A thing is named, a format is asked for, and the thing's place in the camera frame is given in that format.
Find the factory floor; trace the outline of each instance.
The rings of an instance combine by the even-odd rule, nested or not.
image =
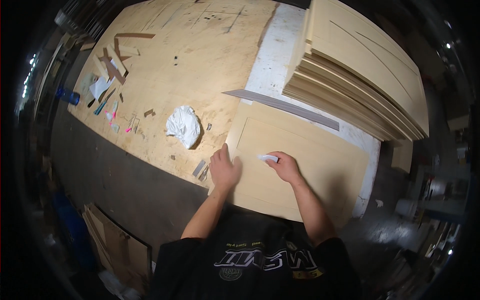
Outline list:
[[[73,89],[89,51],[80,52],[66,79]],[[60,102],[51,136],[53,167],[77,208],[95,203],[127,231],[153,247],[179,239],[207,197],[207,189],[157,169],[83,125]],[[424,233],[394,213],[408,188],[407,175],[390,167],[393,148],[383,143],[377,176],[362,219],[339,232],[353,265],[367,279],[401,248],[417,250]]]

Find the plywood tabletop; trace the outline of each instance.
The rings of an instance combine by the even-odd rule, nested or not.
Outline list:
[[[103,48],[114,43],[116,34],[155,34],[152,39],[119,37],[120,45],[140,52],[123,62],[128,71],[125,84],[115,80],[107,91],[116,88],[103,110],[111,111],[114,101],[119,102],[114,123],[120,131],[111,129],[105,113],[93,114],[98,103],[88,108],[81,99],[68,111],[126,152],[208,188],[210,179],[200,182],[192,172],[221,147],[238,106],[238,99],[221,92],[245,87],[275,7],[276,2],[268,0],[154,0],[125,8],[93,48],[75,85],[78,91],[89,72],[100,75],[92,57],[103,56]],[[182,105],[194,109],[202,127],[199,141],[189,150],[175,137],[165,136],[167,118]],[[151,109],[154,116],[144,117]],[[137,131],[125,132],[134,116],[139,119]]]

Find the white cloth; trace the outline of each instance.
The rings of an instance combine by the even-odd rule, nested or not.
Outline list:
[[[173,110],[167,119],[166,135],[174,135],[185,148],[190,149],[200,135],[200,124],[193,108],[188,105]]]

